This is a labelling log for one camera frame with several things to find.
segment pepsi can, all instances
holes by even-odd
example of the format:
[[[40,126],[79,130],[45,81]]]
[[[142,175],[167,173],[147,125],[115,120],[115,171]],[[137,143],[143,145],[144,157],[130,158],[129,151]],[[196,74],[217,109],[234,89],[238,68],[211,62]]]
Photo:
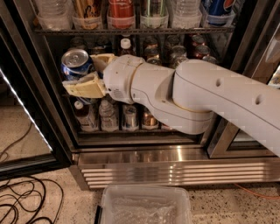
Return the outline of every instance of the pepsi can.
[[[93,60],[82,49],[67,51],[61,58],[61,71],[68,81],[77,81],[94,70]]]
[[[211,16],[223,16],[231,12],[235,0],[212,0],[207,5],[208,14]]]
[[[225,19],[218,19],[217,17],[228,16],[233,8],[235,0],[205,0],[204,7],[208,12],[208,23],[214,26],[223,26],[227,23]]]

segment plastic bottle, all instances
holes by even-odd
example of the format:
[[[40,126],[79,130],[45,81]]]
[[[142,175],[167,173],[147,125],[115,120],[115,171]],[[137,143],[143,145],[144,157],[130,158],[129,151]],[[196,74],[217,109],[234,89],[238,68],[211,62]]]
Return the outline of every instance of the plastic bottle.
[[[107,100],[102,100],[99,107],[101,117],[101,129],[105,131],[115,131],[119,129],[118,117],[114,106]]]
[[[121,40],[121,50],[119,52],[119,56],[122,56],[124,54],[136,55],[132,49],[130,39],[128,38],[122,38]]]
[[[83,105],[80,101],[76,101],[74,113],[80,123],[81,130],[86,132],[98,130],[97,115],[92,105]]]

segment can lid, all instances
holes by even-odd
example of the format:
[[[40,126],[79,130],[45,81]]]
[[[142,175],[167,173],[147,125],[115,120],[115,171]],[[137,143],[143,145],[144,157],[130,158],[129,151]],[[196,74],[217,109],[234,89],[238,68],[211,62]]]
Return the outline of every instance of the can lid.
[[[81,49],[73,49],[61,58],[61,63],[66,67],[80,67],[88,61],[88,53]]]
[[[131,47],[130,39],[122,38],[121,40],[121,48],[122,49],[129,49]]]
[[[76,109],[82,109],[84,107],[84,105],[80,101],[76,101],[74,103],[74,106]]]

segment water bottle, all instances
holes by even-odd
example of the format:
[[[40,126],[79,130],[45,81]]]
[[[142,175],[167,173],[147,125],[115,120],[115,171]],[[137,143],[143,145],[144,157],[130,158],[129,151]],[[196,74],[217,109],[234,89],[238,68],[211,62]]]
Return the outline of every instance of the water bottle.
[[[101,117],[101,129],[105,131],[115,131],[119,129],[116,109],[107,100],[103,99],[99,107]]]

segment blue can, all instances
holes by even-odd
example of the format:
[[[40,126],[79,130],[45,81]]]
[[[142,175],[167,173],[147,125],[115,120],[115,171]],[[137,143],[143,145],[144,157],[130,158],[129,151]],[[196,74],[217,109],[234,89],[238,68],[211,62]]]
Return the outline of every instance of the blue can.
[[[61,71],[68,81],[77,81],[94,70],[94,62],[84,50],[70,50],[61,58]]]
[[[210,16],[223,16],[231,12],[235,0],[205,0],[204,6]]]

